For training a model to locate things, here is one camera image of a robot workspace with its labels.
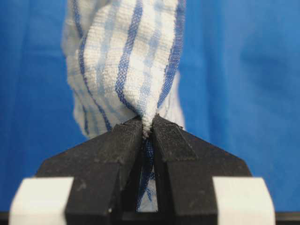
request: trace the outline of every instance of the blue cloth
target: blue cloth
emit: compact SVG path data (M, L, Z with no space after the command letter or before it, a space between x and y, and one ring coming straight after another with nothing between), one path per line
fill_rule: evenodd
M21 179L85 138L60 50L63 1L0 8L0 210ZM243 158L276 210L300 210L300 2L187 1L180 98L188 132Z

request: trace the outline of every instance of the white block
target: white block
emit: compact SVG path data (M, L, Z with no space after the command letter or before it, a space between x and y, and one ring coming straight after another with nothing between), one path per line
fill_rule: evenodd
M213 177L218 225L275 225L271 196L262 178Z
M10 225L65 225L73 177L26 178L13 199Z

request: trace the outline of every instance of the blue backdrop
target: blue backdrop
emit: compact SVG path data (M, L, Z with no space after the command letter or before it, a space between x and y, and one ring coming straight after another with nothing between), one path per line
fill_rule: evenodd
M65 1L0 1L0 210L47 157L85 140L60 49ZM246 160L300 210L300 1L188 0L187 131Z

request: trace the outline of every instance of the black plastic part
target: black plastic part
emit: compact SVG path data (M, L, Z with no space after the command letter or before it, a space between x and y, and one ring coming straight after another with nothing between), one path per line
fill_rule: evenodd
M158 210L174 215L176 224L216 225L212 177L251 176L246 163L158 115L153 121L153 142ZM177 154L178 147L189 153Z
M121 191L142 145L142 123L134 118L116 125L112 131L95 137L44 161L37 177L74 177L74 183L65 209L68 224L110 224L112 217L123 211ZM139 163L132 174L139 180ZM127 209L135 208L138 182L129 185L130 202Z
M75 178L68 225L217 224L212 176L251 176L245 162L159 116L152 139L159 212L134 212L142 166L139 118L47 159L36 176ZM8 213L0 212L0 225L7 224ZM276 224L298 225L300 212L277 212Z

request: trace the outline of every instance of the twisted fabric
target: twisted fabric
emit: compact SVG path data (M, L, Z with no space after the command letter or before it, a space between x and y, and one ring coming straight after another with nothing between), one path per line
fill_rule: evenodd
M89 138L141 116L143 137L156 113L184 126L177 84L184 0L69 0L62 47L74 94L74 117ZM155 195L153 149L145 141L140 191Z

